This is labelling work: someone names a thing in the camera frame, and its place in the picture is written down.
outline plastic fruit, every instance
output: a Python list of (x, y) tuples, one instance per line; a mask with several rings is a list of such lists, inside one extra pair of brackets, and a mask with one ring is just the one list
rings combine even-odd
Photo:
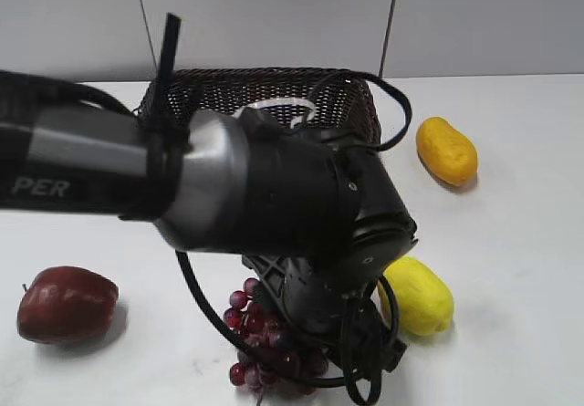
[(118, 301), (118, 287), (87, 269), (45, 269), (20, 302), (18, 334), (41, 343), (71, 343), (104, 334)]
[(229, 380), (255, 393), (257, 404), (269, 390), (279, 391), (285, 387), (310, 395), (315, 392), (314, 388), (287, 383), (276, 373), (318, 377), (327, 372), (329, 361), (322, 349), (295, 340), (284, 319), (275, 313), (265, 313), (262, 306), (254, 302), (254, 288), (258, 283), (255, 278), (248, 278), (244, 290), (245, 302), (249, 300), (249, 304), (238, 310), (244, 300), (241, 291), (235, 291), (229, 300), (231, 307), (224, 314), (226, 324), (255, 351), (250, 352), (251, 356), (237, 351), (238, 362), (229, 370)]
[(426, 120), (416, 136), (418, 154), (435, 176), (454, 186), (472, 180), (478, 170), (473, 143), (440, 117)]
[[(412, 257), (393, 262), (384, 273), (400, 308), (400, 327), (418, 336), (448, 329), (454, 300), (448, 286), (426, 265)], [(391, 319), (387, 295), (378, 286), (383, 316)]]
[(245, 365), (241, 363), (235, 363), (229, 369), (229, 380), (235, 386), (242, 386), (245, 384)]

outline white table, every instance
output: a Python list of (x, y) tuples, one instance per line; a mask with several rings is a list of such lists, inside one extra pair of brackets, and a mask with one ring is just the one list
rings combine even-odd
[[(584, 361), (584, 76), (419, 78), (411, 132), (383, 159), (419, 225), (414, 250), (454, 293), (454, 328), (411, 343), (384, 377), (392, 406), (581, 405)], [(146, 85), (99, 87), (134, 107)], [(385, 134), (401, 124), (378, 98)], [(475, 143), (477, 185), (453, 193), (422, 167), (415, 131), (443, 116)], [(0, 214), (0, 405), (251, 405), (227, 371), (232, 347), (203, 318), (172, 250), (148, 224), (115, 218)], [(192, 255), (212, 304), (250, 276), (236, 256)], [(21, 284), (79, 265), (120, 286), (128, 324), (105, 348), (57, 351), (16, 334)], [(270, 404), (290, 404), (268, 397)], [(344, 390), (294, 404), (350, 405)]]

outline black cable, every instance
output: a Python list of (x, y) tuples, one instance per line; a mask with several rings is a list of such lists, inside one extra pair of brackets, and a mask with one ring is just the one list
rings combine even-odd
[[(370, 310), (371, 307), (375, 310), (375, 306), (370, 300), (366, 308)], [(343, 375), (345, 377), (345, 386), (347, 388), (347, 393), (351, 400), (353, 400), (359, 406), (371, 406), (380, 399), (381, 396), (381, 378), (383, 372), (383, 364), (381, 360), (381, 354), (379, 352), (372, 352), (365, 359), (369, 361), (372, 368), (370, 375), (370, 391), (367, 399), (364, 399), (357, 386), (357, 381), (352, 376), (353, 368), (353, 357), (352, 357), (352, 346), (350, 344), (350, 339), (353, 334), (353, 323), (358, 315), (359, 311), (362, 310), (362, 299), (350, 298), (346, 302), (346, 316), (343, 318), (341, 323), (341, 333), (340, 333), (340, 361), (343, 370)], [(375, 328), (371, 332), (373, 340), (377, 344), (377, 350), (381, 349), (381, 332), (378, 328)]]
[[(266, 362), (263, 355), (258, 352), (256, 349), (250, 347), (241, 337), (235, 334), (222, 320), (219, 318), (219, 315), (214, 311), (209, 304), (209, 301), (204, 296), (203, 290), (199, 286), (199, 283), (194, 275), (193, 268), (191, 267), (191, 262), (189, 261), (189, 257), (186, 253), (175, 251), (176, 257), (179, 261), (179, 266), (182, 271), (182, 275), (184, 276), (184, 280), (186, 281), (191, 294), (199, 308), (203, 311), (203, 314), (207, 317), (209, 322), (221, 333), (221, 335), (226, 338), (231, 344), (240, 349), (248, 356), (252, 358), (263, 361), (268, 365), (275, 374), (286, 380), (294, 381), (295, 383), (299, 383), (305, 386), (310, 386), (314, 388), (339, 388), (345, 386), (347, 388), (347, 392), (351, 399), (359, 404), (359, 406), (371, 406), (375, 404), (381, 395), (381, 379), (382, 379), (382, 372), (383, 372), (383, 362), (384, 354), (379, 353), (374, 350), (370, 355), (366, 358), (370, 362), (370, 367), (372, 368), (371, 375), (370, 375), (370, 393), (368, 395), (367, 400), (363, 399), (363, 397), (359, 393), (359, 388), (357, 387), (357, 381), (362, 379), (363, 375), (360, 370), (356, 370), (353, 372), (352, 366), (352, 347), (350, 344), (350, 338), (353, 332), (353, 323), (355, 321), (355, 317), (357, 316), (358, 312), (361, 310), (361, 306), (363, 301), (365, 301), (366, 309), (367, 310), (376, 310), (375, 306), (370, 300), (366, 300), (366, 296), (363, 299), (357, 300), (355, 298), (350, 298), (347, 301), (347, 306), (345, 310), (345, 316), (342, 319), (341, 324), (341, 335), (340, 335), (340, 344), (339, 349), (341, 353), (341, 366), (343, 370), (343, 377), (331, 378), (331, 379), (312, 379), (312, 378), (302, 378), (302, 377), (293, 377), (287, 374), (282, 374), (278, 372), (272, 365)], [(398, 332), (398, 325), (399, 325), (399, 316), (398, 316), (398, 306), (397, 300), (395, 299), (395, 294), (393, 293), (387, 279), (385, 277), (380, 278), (381, 285), (386, 291), (388, 295), (388, 299), (390, 300), (390, 308), (391, 308), (391, 326), (390, 326), (390, 336), (385, 344), (385, 350), (389, 349), (395, 339), (397, 338)], [(381, 332), (379, 330), (375, 330), (373, 333), (373, 339), (377, 344), (377, 350), (382, 349), (381, 344)]]
[(390, 313), (391, 313), (391, 323), (390, 323), (390, 337), (388, 338), (388, 343), (386, 349), (391, 347), (398, 338), (398, 329), (400, 327), (400, 308), (398, 307), (398, 299), (387, 281), (385, 276), (380, 276), (380, 283), (387, 295), (387, 299), (390, 301)]
[[(256, 349), (250, 347), (241, 337), (236, 335), (231, 329), (223, 322), (219, 315), (213, 310), (211, 304), (203, 294), (203, 290), (199, 286), (196, 277), (194, 276), (193, 268), (191, 267), (191, 262), (189, 262), (189, 257), (186, 253), (181, 251), (175, 251), (176, 258), (179, 261), (179, 266), (181, 267), (182, 275), (184, 276), (184, 280), (186, 281), (191, 294), (193, 295), (194, 300), (196, 301), (197, 305), (203, 311), (203, 314), (207, 317), (209, 322), (213, 324), (213, 326), (221, 333), (221, 335), (227, 339), (231, 344), (236, 347), (237, 349), (243, 351), (248, 356), (251, 356), (255, 360), (264, 362), (267, 366), (269, 366), (275, 374), (280, 377), (281, 379), (291, 380), (295, 383), (299, 383), (301, 385), (310, 386), (312, 388), (340, 388), (345, 386), (345, 378), (344, 377), (335, 377), (331, 379), (313, 379), (313, 378), (304, 378), (304, 377), (294, 377), (286, 374), (282, 374), (278, 372), (277, 369), (273, 368), (272, 365), (266, 362), (264, 357), (260, 352)], [(355, 380), (362, 379), (362, 374), (360, 371), (356, 371), (352, 373), (352, 376)]]
[[(362, 80), (365, 80), (365, 81), (368, 81), (368, 82), (371, 82), (371, 83), (377, 85), (379, 88), (381, 88), (383, 91), (385, 91), (396, 102), (398, 102), (400, 104), (401, 108), (403, 109), (403, 114), (405, 116), (405, 122), (404, 122), (403, 126), (401, 127), (401, 129), (398, 131), (398, 133), (395, 134), (391, 139), (383, 142), (382, 144), (377, 145), (377, 144), (368, 144), (368, 143), (363, 142), (363, 143), (350, 144), (347, 147), (361, 147), (361, 148), (370, 149), (370, 150), (373, 150), (376, 152), (383, 152), (383, 151), (387, 151), (388, 149), (391, 149), (393, 146), (398, 144), (405, 136), (406, 132), (408, 131), (408, 128), (410, 127), (410, 123), (412, 122), (412, 105), (410, 104), (410, 101), (408, 100), (408, 98), (406, 97), (405, 94), (403, 94), (397, 88), (388, 84), (385, 80), (383, 80), (382, 78), (380, 78), (378, 76), (375, 76), (371, 73), (367, 73), (365, 71), (339, 70), (337, 72), (334, 72), (334, 73), (331, 73), (331, 74), (325, 76), (323, 79), (321, 79), (319, 82), (317, 82), (317, 84), (308, 93), (307, 99), (316, 105), (318, 93), (331, 80), (341, 79), (341, 78), (344, 78), (344, 79), (351, 79), (351, 78), (362, 79)], [(301, 125), (306, 126), (307, 122), (308, 122), (308, 114), (305, 113), (302, 117)]]

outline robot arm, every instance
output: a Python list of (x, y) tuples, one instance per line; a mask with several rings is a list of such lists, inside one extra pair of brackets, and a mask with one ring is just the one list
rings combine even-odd
[[(379, 81), (407, 121), (377, 151), (401, 139), (411, 115), (405, 96)], [(219, 325), (184, 252), (242, 254), (265, 303), (328, 350), (355, 402), (373, 404), (381, 369), (392, 370), (405, 346), (395, 337), (397, 307), (387, 329), (367, 301), (387, 265), (416, 242), (377, 152), (354, 130), (287, 130), (261, 109), (238, 118), (197, 110), (178, 132), (181, 146), (165, 146), (161, 130), (94, 88), (0, 72), (0, 209), (148, 216), (177, 251), (205, 315), (253, 354)], [(152, 170), (162, 166), (173, 168), (170, 190)], [(357, 376), (371, 380), (367, 400)]]

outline grape bunch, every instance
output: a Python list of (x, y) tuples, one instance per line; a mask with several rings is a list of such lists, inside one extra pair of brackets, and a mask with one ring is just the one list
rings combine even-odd
[[(254, 291), (259, 281), (247, 278), (244, 290), (236, 290), (229, 297), (229, 308), (224, 312), (224, 322), (247, 344), (257, 349), (264, 357), (258, 362), (237, 351), (238, 362), (229, 369), (229, 380), (235, 386), (247, 386), (253, 392), (260, 393), (260, 400), (267, 388), (286, 384), (279, 380), (271, 370), (290, 376), (319, 377), (329, 369), (329, 361), (321, 349), (310, 347), (295, 339), (287, 323), (280, 317), (265, 313), (254, 302)], [(309, 386), (295, 385), (297, 392), (309, 395), (316, 389)]]

